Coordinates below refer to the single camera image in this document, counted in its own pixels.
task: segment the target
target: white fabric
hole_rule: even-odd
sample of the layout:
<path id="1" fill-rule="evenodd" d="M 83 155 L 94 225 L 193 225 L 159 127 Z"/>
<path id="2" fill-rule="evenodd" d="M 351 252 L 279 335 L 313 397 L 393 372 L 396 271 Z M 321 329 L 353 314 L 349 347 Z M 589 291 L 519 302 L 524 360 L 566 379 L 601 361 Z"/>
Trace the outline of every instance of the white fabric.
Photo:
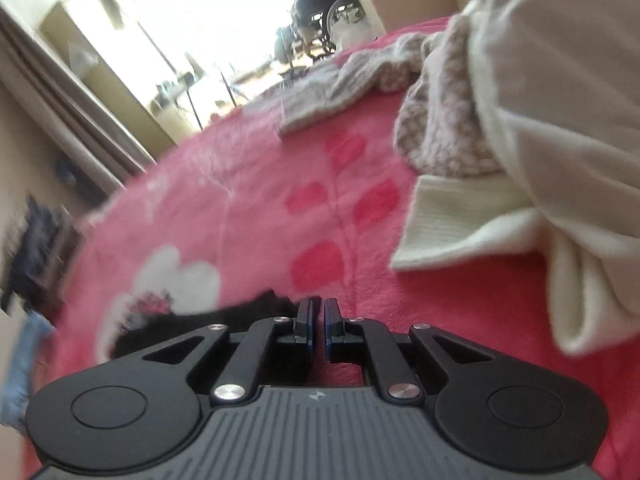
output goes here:
<path id="1" fill-rule="evenodd" d="M 479 0 L 472 19 L 478 115 L 514 187 L 422 177 L 392 265 L 539 248 L 558 346 L 629 338 L 640 331 L 640 0 Z M 516 206 L 515 190 L 535 207 Z M 468 225 L 452 238 L 462 203 Z"/>

